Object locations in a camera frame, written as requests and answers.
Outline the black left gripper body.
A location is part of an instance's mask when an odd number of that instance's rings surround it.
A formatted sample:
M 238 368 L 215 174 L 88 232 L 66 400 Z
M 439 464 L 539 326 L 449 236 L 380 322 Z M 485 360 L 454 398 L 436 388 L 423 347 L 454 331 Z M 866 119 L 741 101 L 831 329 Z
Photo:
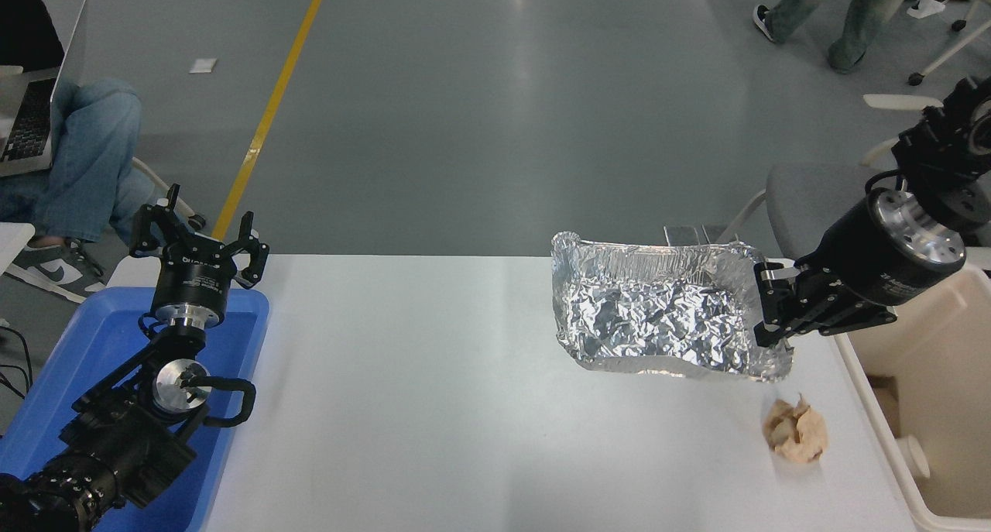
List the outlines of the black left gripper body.
M 223 244 L 210 238 L 164 246 L 153 312 L 183 304 L 224 312 L 236 265 L 232 256 L 217 256 L 221 249 Z

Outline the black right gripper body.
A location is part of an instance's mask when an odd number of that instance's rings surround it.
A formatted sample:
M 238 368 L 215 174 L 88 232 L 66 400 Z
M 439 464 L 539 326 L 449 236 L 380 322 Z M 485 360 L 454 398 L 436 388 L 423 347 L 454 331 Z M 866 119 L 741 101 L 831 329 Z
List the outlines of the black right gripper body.
M 962 268 L 962 236 L 935 221 L 913 194 L 867 194 L 804 263 L 828 269 L 865 300 L 898 306 Z

